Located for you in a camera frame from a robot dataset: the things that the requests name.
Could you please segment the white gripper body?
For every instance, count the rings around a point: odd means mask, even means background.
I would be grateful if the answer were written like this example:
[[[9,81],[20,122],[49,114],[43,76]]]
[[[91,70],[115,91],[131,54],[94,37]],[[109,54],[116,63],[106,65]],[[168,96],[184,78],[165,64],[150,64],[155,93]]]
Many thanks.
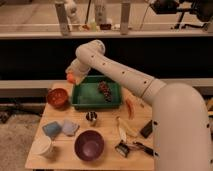
[[[72,73],[76,79],[75,85],[79,85],[85,77],[88,75],[90,71],[90,67],[78,59],[75,59],[71,62],[71,64],[65,70],[66,75],[68,73]]]

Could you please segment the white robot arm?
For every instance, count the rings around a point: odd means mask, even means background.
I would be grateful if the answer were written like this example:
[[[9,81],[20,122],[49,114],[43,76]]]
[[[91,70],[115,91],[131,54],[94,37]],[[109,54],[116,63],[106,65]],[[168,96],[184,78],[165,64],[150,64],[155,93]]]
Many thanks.
[[[71,83],[95,69],[152,107],[155,171],[213,171],[213,144],[207,106],[185,83],[164,81],[113,61],[105,45],[92,40],[76,48],[65,70]]]

